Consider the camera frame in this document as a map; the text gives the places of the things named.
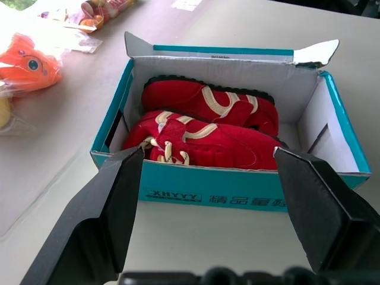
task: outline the black shoe sole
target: black shoe sole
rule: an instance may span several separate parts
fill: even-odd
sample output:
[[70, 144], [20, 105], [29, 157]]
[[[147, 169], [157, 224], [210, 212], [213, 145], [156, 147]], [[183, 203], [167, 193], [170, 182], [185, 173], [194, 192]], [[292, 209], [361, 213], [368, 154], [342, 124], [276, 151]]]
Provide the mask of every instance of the black shoe sole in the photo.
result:
[[222, 87], [222, 86], [216, 86], [212, 84], [207, 84], [201, 80], [196, 80], [194, 78], [186, 78], [184, 76], [177, 76], [177, 75], [159, 75], [156, 77], [152, 77], [148, 80], [148, 82], [145, 83], [144, 88], [149, 86], [152, 83], [158, 82], [158, 81], [166, 81], [166, 80], [184, 80], [184, 81], [191, 81], [200, 83], [203, 85], [209, 86], [212, 90], [215, 91], [222, 91], [222, 92], [231, 92], [231, 93], [237, 93], [237, 94], [246, 94], [250, 96], [255, 96], [259, 98], [263, 98], [265, 100], [268, 100], [274, 105], [274, 99], [272, 96], [270, 96], [268, 93], [259, 91], [259, 90], [248, 90], [248, 89], [240, 89], [240, 88], [230, 88], [230, 87]]

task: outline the open shoe box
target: open shoe box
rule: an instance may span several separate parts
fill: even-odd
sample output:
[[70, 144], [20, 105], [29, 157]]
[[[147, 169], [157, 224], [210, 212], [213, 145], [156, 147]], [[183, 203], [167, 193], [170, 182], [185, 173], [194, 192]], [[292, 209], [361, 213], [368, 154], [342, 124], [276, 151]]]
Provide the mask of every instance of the open shoe box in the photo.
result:
[[[125, 41], [131, 59], [91, 149], [97, 167], [121, 150], [128, 130], [143, 114], [144, 84], [158, 75], [183, 75], [269, 93], [280, 118], [279, 138], [290, 148], [326, 160], [352, 189], [369, 177], [371, 170], [333, 76], [318, 70], [329, 62], [338, 40], [302, 50], [157, 46], [128, 32]], [[143, 163], [139, 199], [286, 211], [277, 172], [149, 160]]]

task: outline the shoe box lid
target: shoe box lid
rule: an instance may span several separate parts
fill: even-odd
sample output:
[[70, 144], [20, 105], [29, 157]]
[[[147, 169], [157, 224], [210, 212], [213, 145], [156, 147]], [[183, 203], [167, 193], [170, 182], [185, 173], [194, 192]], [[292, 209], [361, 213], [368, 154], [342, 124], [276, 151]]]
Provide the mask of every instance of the shoe box lid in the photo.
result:
[[339, 40], [317, 43], [299, 50], [255, 49], [247, 47], [197, 47], [152, 45], [125, 32], [126, 53], [130, 58], [139, 56], [180, 56], [196, 58], [244, 59], [288, 63], [296, 66], [320, 68], [326, 66], [339, 46]]

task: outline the red shoe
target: red shoe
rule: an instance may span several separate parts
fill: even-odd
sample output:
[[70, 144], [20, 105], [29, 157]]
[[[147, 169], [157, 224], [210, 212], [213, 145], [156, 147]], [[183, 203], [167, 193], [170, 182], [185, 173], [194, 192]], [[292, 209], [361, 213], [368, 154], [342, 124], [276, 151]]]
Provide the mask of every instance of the red shoe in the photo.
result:
[[276, 170], [274, 147], [283, 144], [253, 129], [205, 123], [168, 111], [144, 115], [132, 128], [123, 149], [141, 145], [145, 157], [158, 162]]
[[158, 76], [144, 86], [145, 111], [169, 109], [202, 121], [253, 128], [278, 135], [274, 100], [265, 92], [222, 88], [185, 77]]

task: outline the shoelace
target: shoelace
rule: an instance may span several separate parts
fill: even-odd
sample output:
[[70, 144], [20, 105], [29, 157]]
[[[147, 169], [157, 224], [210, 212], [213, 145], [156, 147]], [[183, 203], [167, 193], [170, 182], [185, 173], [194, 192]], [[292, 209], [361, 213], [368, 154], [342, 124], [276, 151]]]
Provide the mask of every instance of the shoelace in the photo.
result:
[[[146, 149], [151, 148], [152, 146], [158, 147], [159, 145], [157, 144], [157, 141], [150, 135], [149, 137], [147, 137], [144, 141], [140, 143], [140, 146], [146, 150]], [[176, 162], [173, 162], [172, 143], [170, 141], [165, 141], [164, 156], [158, 156], [157, 161], [189, 165], [189, 162], [190, 162], [189, 154], [186, 151], [180, 151], [179, 154], [182, 156], [184, 162], [182, 163], [181, 161], [177, 159], [176, 159]]]

